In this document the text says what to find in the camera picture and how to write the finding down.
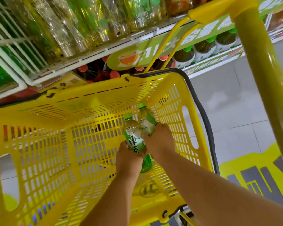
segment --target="shopping basket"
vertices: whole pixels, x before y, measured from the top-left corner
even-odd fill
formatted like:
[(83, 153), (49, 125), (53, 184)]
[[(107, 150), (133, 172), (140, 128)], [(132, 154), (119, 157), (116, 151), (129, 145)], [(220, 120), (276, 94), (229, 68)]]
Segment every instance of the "shopping basket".
[[(79, 225), (115, 176), (115, 156), (125, 140), (123, 115), (132, 112), (136, 119), (139, 102), (147, 102), (155, 117), (169, 125), (178, 153), (213, 171), (191, 86), (183, 71), (165, 69), (1, 104), (0, 156), (10, 154), (15, 163), (20, 199), (14, 211), (5, 210), (0, 184), (0, 225)], [(183, 106), (198, 149), (192, 146)], [(167, 222), (185, 205), (164, 170), (153, 164), (134, 188), (131, 225)]]

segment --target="bottle cap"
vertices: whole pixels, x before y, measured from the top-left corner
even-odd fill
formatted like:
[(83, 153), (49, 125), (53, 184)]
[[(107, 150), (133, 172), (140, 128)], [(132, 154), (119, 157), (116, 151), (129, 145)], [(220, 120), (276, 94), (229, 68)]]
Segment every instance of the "bottle cap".
[(237, 28), (230, 29), (228, 32), (231, 34), (237, 33)]
[(85, 65), (83, 65), (83, 66), (81, 66), (81, 67), (78, 67), (78, 70), (79, 70), (80, 72), (85, 72), (87, 69), (88, 69), (87, 64), (85, 64)]
[(183, 50), (184, 50), (185, 52), (189, 52), (191, 49), (192, 49), (192, 45), (191, 45), (191, 46), (188, 46), (187, 48), (184, 48)]
[(120, 78), (120, 74), (116, 71), (116, 70), (113, 70), (110, 72), (110, 78), (111, 79), (114, 79), (114, 78)]
[(124, 119), (127, 120), (129, 118), (132, 118), (132, 113), (126, 113), (124, 114)]
[(216, 35), (212, 36), (211, 38), (206, 39), (207, 42), (212, 43), (216, 39)]
[(137, 71), (142, 71), (142, 70), (144, 69), (144, 67), (135, 67), (135, 69), (136, 69)]
[(163, 57), (160, 57), (159, 59), (160, 59), (161, 61), (166, 61), (166, 60), (168, 59), (168, 56), (169, 56), (169, 55), (165, 55), (165, 56), (163, 56)]
[(147, 107), (147, 104), (146, 104), (146, 102), (141, 102), (137, 106), (138, 106), (139, 109), (141, 109), (143, 107)]
[(102, 60), (106, 63), (109, 56), (110, 56), (110, 55), (104, 56), (104, 57), (102, 58)]

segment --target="person's right hand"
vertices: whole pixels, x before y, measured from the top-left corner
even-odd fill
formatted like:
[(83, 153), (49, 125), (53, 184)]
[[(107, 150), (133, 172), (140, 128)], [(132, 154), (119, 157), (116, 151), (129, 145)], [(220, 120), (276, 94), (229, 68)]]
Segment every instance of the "person's right hand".
[(175, 153), (175, 142), (167, 124), (158, 122), (152, 136), (143, 135), (148, 152), (159, 163), (161, 156), (166, 153)]

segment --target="person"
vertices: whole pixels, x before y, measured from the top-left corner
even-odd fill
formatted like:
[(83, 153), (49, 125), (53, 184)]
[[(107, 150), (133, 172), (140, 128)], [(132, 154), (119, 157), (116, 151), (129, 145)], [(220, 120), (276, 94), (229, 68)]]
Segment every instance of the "person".
[[(167, 124), (143, 136), (148, 152), (165, 170), (201, 226), (283, 226), (283, 207), (219, 177), (175, 152)], [(134, 185), (146, 152), (134, 154), (122, 142), (116, 177), (80, 226), (127, 226)]]

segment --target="basket handle hole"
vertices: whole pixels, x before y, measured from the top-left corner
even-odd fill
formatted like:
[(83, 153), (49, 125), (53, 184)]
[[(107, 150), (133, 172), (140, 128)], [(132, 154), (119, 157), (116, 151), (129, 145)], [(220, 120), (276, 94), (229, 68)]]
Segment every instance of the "basket handle hole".
[(192, 145), (195, 149), (198, 149), (198, 141), (196, 138), (195, 130), (191, 121), (189, 110), (186, 106), (181, 107), (182, 114), (183, 114), (183, 120), (186, 124), (187, 131), (189, 133), (189, 138), (191, 139)]
[(5, 209), (9, 212), (19, 205), (19, 181), (15, 163), (10, 154), (0, 157), (0, 181)]

